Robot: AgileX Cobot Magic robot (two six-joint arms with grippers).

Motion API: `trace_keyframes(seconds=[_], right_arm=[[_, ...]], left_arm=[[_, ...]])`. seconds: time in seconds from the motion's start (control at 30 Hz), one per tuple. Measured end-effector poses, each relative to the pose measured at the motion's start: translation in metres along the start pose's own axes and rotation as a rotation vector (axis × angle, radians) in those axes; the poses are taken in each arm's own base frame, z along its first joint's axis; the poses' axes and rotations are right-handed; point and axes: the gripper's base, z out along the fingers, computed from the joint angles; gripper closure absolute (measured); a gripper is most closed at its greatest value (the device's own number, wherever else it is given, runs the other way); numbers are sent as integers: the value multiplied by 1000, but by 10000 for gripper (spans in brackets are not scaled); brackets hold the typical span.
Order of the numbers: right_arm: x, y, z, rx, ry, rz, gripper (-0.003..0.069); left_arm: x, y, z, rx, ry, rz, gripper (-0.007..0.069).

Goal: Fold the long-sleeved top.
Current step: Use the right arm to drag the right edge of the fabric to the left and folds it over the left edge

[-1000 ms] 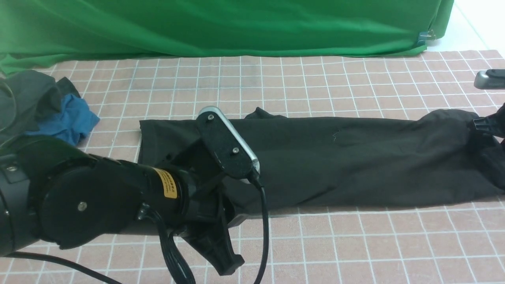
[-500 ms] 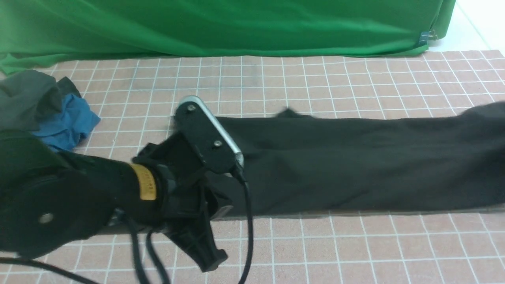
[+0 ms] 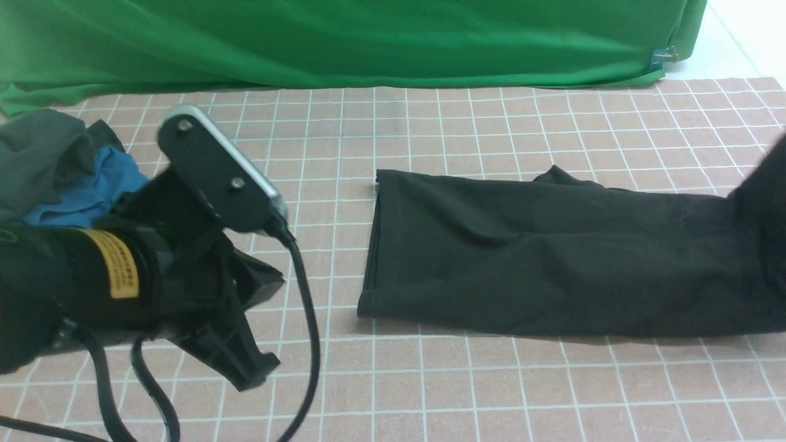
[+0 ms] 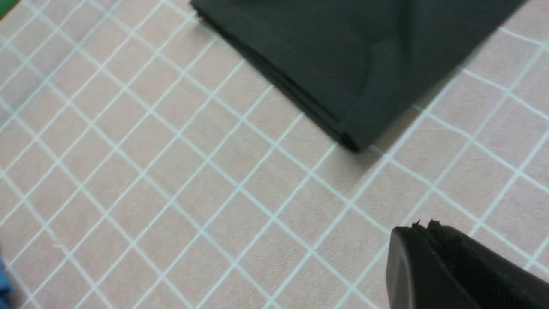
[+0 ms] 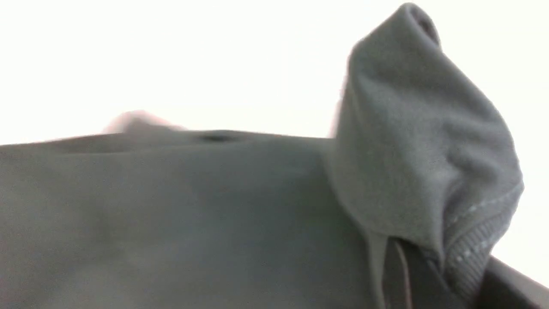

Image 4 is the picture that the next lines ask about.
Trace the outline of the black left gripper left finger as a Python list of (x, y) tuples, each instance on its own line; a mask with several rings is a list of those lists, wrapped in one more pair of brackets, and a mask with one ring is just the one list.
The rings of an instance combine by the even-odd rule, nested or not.
[(475, 309), (427, 237), (415, 227), (395, 227), (386, 263), (391, 309)]

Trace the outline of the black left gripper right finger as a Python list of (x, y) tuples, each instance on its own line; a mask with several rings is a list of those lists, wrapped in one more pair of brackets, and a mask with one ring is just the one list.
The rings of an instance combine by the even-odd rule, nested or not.
[(422, 233), (459, 288), (482, 309), (546, 309), (548, 283), (454, 227), (430, 221)]

